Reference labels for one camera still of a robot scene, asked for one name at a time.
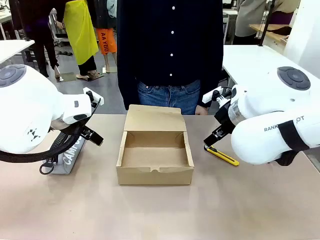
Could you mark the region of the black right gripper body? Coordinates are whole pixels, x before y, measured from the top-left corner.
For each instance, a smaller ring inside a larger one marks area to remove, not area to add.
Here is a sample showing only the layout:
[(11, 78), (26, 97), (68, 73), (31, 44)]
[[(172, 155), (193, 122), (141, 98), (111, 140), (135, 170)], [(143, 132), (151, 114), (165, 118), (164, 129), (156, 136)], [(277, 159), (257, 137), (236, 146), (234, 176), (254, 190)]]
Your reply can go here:
[(235, 128), (228, 113), (230, 105), (230, 102), (225, 103), (214, 115), (215, 119), (220, 123), (220, 126), (217, 128), (219, 131), (232, 132)]

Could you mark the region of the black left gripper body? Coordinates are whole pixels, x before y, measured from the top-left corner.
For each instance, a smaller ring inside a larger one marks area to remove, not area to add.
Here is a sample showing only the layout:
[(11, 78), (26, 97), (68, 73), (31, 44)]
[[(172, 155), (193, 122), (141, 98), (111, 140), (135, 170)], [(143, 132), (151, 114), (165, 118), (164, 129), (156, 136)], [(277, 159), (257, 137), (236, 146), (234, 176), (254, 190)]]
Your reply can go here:
[(87, 137), (88, 136), (88, 128), (81, 123), (76, 123), (75, 128), (74, 128), (74, 135)]

